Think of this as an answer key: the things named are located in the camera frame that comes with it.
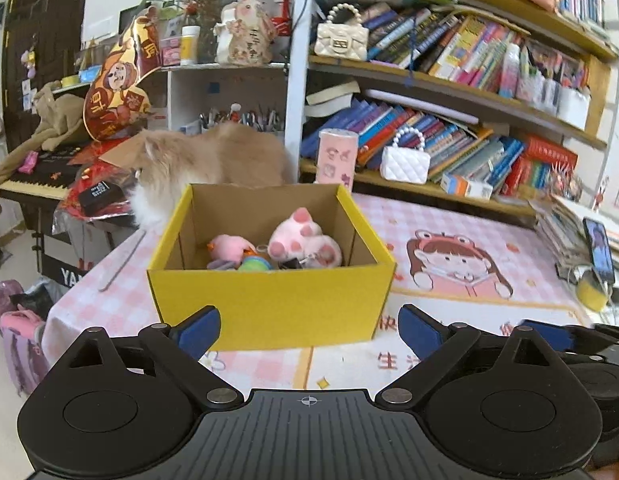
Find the cream quilted handbag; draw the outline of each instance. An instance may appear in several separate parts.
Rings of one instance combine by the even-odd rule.
[[[340,9],[351,10],[356,24],[333,23]],[[317,56],[367,61],[368,37],[369,30],[363,27],[358,9],[350,4],[338,4],[330,10],[327,21],[318,25],[314,52]]]
[[[420,138],[419,148],[401,148],[398,146],[400,137],[405,134],[416,134]],[[385,180],[424,184],[427,182],[430,155],[423,151],[425,138],[423,134],[412,126],[399,128],[391,146],[383,150],[381,162],[381,176]]]

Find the floor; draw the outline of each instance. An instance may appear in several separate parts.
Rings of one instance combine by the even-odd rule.
[[[8,245],[7,249],[13,256],[1,267],[0,280],[16,279],[24,288],[36,281],[38,274],[32,245],[29,233]],[[16,418],[24,401],[25,398],[16,394],[8,375],[0,337],[0,480],[26,480],[32,473],[32,466],[16,433]]]

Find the phone screen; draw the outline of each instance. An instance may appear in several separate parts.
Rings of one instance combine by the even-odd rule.
[[[604,282],[614,283],[614,265],[605,226],[589,218],[586,218],[583,224],[587,231],[587,241],[590,244],[593,268]]]

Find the cardboard box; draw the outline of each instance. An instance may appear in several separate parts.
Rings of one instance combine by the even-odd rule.
[[[234,272],[205,269],[219,234],[267,244],[306,207],[343,251],[337,269]],[[207,304],[221,312],[217,350],[271,350],[371,339],[396,263],[343,186],[247,189],[190,186],[148,268],[158,315],[176,325]]]

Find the pink pig plush toy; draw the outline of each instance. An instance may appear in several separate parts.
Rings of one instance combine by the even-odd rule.
[[[240,236],[218,235],[207,244],[213,260],[224,260],[240,264],[245,256],[255,256],[256,248]]]
[[[292,216],[280,224],[267,246],[267,253],[275,262],[287,262],[293,258],[304,260],[315,254],[308,267],[338,267],[342,262],[338,244],[323,235],[320,226],[311,218],[304,207],[294,211]]]

